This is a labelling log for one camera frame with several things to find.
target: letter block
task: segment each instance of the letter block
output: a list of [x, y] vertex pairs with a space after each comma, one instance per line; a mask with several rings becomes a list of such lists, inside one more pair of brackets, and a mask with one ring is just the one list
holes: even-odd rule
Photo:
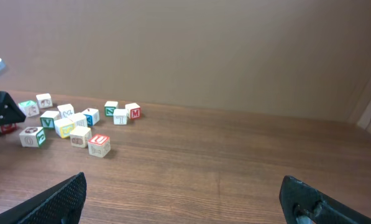
[[75, 113], [75, 114], [69, 116], [68, 118], [71, 119], [71, 121], [74, 122], [75, 127], [76, 126], [87, 127], [87, 118], [82, 113]]
[[116, 109], [113, 112], [113, 123], [114, 124], [127, 124], [127, 110], [126, 109]]
[[117, 101], [107, 101], [105, 104], [105, 116], [113, 116], [113, 112], [119, 106]]
[[102, 134], [94, 135], [88, 141], [88, 153], [103, 158], [111, 150], [111, 140]]
[[86, 116], [88, 126], [93, 126], [99, 121], [99, 111], [97, 109], [88, 108], [81, 113]]
[[53, 100], [51, 99], [51, 95], [49, 93], [36, 95], [36, 99], [40, 109], [50, 108], [53, 106]]
[[19, 133], [22, 147], [40, 147], [46, 141], [43, 127], [28, 127]]
[[75, 110], [71, 104], [60, 105], [57, 108], [61, 113], [61, 118], [67, 118], [75, 113]]
[[33, 100], [28, 100], [18, 104], [19, 109], [28, 117], [39, 114], [39, 107]]
[[0, 126], [0, 133], [8, 134], [8, 133], [11, 133], [11, 132], [15, 131], [16, 129], [17, 129], [17, 124], [16, 123], [5, 124], [5, 125]]
[[69, 118], [62, 118], [54, 121], [55, 132], [61, 138], [67, 138], [70, 136], [70, 133], [75, 128], [75, 124]]
[[46, 111], [40, 116], [40, 122], [43, 128], [54, 129], [54, 121], [61, 119], [61, 114], [58, 111]]
[[125, 108], [129, 112], [127, 115], [130, 119], [141, 118], [141, 107], [137, 103], [126, 104]]
[[87, 147], [88, 141], [91, 139], [91, 128], [77, 126], [71, 131], [71, 144], [75, 147]]

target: black mesh object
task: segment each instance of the black mesh object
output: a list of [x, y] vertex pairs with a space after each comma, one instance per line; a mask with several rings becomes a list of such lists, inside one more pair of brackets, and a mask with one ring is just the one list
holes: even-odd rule
[[279, 201], [287, 224], [371, 224], [370, 218], [292, 176], [283, 178]]
[[81, 172], [0, 214], [0, 223], [79, 223], [86, 190], [85, 175]]

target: wooden table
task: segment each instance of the wooden table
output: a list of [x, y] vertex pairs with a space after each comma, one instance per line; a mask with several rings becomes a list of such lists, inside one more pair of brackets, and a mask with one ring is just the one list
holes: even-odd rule
[[0, 135], [0, 213], [84, 172], [82, 223], [284, 223], [284, 175], [371, 217], [371, 136], [350, 124], [139, 103], [142, 119], [115, 126], [103, 108], [116, 99], [52, 96], [99, 109], [92, 132], [111, 137], [111, 152], [90, 156], [54, 130], [40, 149], [21, 147], [21, 129], [40, 126], [28, 118]]

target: alphabet block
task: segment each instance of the alphabet block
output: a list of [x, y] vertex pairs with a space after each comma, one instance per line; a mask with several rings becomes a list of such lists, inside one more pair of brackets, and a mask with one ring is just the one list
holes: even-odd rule
[[60, 105], [57, 108], [61, 113], [61, 118], [67, 118], [75, 113], [75, 110], [71, 104]]
[[62, 118], [54, 121], [55, 132], [61, 138], [67, 138], [70, 136], [71, 131], [75, 128], [75, 124], [69, 118]]
[[22, 147], [40, 147], [46, 141], [43, 127], [28, 127], [19, 133]]
[[75, 114], [69, 116], [68, 118], [71, 119], [71, 121], [74, 122], [75, 127], [76, 126], [87, 127], [87, 118], [82, 113], [75, 113]]
[[91, 139], [91, 128], [77, 126], [70, 133], [71, 144], [75, 147], [87, 147], [88, 140]]
[[36, 95], [37, 102], [39, 103], [39, 108], [49, 108], [53, 106], [53, 100], [49, 93]]
[[0, 126], [0, 133], [8, 134], [8, 133], [11, 133], [11, 132], [15, 131], [16, 129], [17, 129], [17, 124], [16, 123], [5, 124], [5, 125]]
[[108, 136], [94, 135], [88, 141], [88, 153], [92, 156], [103, 158], [111, 150], [111, 140]]
[[40, 116], [40, 122], [43, 128], [54, 129], [54, 121], [61, 119], [58, 111], [46, 111]]
[[28, 100], [18, 104], [19, 109], [27, 116], [35, 116], [39, 114], [39, 108], [33, 100]]
[[130, 119], [141, 118], [141, 107], [137, 103], [126, 104], [125, 109], [129, 112], [127, 115]]
[[115, 109], [113, 112], [113, 123], [118, 125], [127, 124], [127, 110]]
[[113, 116], [113, 112], [119, 106], [117, 101], [107, 101], [105, 103], [105, 116]]
[[86, 116], [88, 126], [93, 126], [99, 121], [99, 111], [97, 109], [88, 108], [81, 113]]

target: toy cube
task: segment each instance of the toy cube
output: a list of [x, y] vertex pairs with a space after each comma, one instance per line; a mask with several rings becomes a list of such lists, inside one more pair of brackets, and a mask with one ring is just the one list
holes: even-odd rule
[[118, 106], [119, 103], [117, 101], [107, 101], [105, 104], [105, 116], [113, 116], [113, 112]]
[[82, 113], [75, 113], [75, 114], [69, 116], [68, 118], [71, 119], [71, 121], [74, 122], [75, 127], [76, 126], [87, 127], [87, 118]]
[[58, 111], [46, 111], [40, 116], [43, 128], [54, 129], [54, 121], [58, 119], [61, 119], [61, 114]]
[[88, 126], [93, 126], [99, 121], [99, 111], [97, 109], [88, 108], [81, 113], [86, 116]]
[[0, 126], [0, 133], [7, 134], [15, 131], [17, 129], [17, 124], [5, 124]]
[[128, 117], [130, 119], [136, 119], [141, 117], [141, 107], [137, 103], [130, 103], [125, 105], [125, 109], [128, 111]]
[[54, 121], [55, 132], [61, 138], [69, 137], [72, 130], [75, 128], [75, 124], [69, 118], [62, 118]]
[[127, 110], [116, 109], [113, 112], [113, 123], [114, 124], [127, 124]]
[[39, 114], [39, 108], [33, 100], [28, 100], [18, 104], [19, 109], [27, 116], [35, 116]]
[[71, 104], [60, 105], [57, 108], [61, 113], [61, 118], [67, 118], [75, 113], [75, 110]]
[[108, 136], [94, 135], [88, 141], [88, 153], [92, 156], [103, 158], [111, 150], [111, 140]]
[[75, 147], [87, 147], [88, 140], [91, 139], [91, 128], [77, 126], [71, 131], [71, 144]]
[[42, 127], [28, 127], [19, 133], [22, 147], [40, 147], [46, 141]]
[[53, 106], [53, 101], [49, 93], [36, 95], [37, 103], [39, 108], [49, 108]]

